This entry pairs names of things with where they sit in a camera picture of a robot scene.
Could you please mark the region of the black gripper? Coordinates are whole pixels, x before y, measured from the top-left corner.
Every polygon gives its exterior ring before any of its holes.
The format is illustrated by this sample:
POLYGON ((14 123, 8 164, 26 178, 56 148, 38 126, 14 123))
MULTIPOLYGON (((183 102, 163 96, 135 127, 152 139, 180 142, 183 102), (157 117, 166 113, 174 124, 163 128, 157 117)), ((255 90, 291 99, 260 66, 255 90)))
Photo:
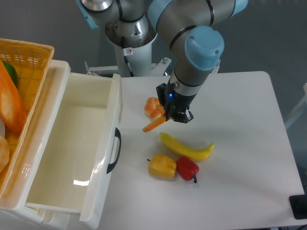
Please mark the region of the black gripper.
POLYGON ((188 123, 194 116, 189 106, 196 95, 185 96, 175 91, 175 83, 162 83, 156 87, 159 103, 164 108, 164 117, 168 121, 188 123))

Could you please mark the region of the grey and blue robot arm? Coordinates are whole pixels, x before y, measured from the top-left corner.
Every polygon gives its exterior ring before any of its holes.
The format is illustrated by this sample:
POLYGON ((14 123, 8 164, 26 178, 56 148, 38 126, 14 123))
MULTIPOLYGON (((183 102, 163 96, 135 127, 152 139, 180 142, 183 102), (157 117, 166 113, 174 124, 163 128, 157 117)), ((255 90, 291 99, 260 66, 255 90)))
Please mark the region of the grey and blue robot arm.
POLYGON ((166 119, 188 123, 189 106, 220 61, 224 40, 212 25, 243 11, 246 0, 79 0, 92 29, 103 27, 122 77, 152 74, 152 43, 160 37, 176 57, 168 83, 156 88, 166 119))

